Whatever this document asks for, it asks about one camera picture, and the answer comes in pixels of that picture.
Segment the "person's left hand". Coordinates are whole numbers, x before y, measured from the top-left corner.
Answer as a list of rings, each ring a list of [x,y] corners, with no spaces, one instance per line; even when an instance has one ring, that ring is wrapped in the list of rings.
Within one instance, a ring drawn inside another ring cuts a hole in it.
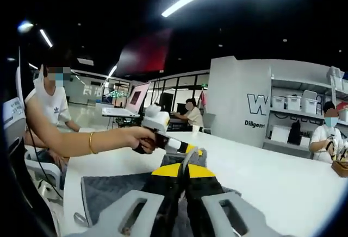
[[[154,132],[143,127],[130,127],[129,133],[131,135],[130,147],[132,149],[141,149],[145,154],[152,154],[156,148],[156,136]]]

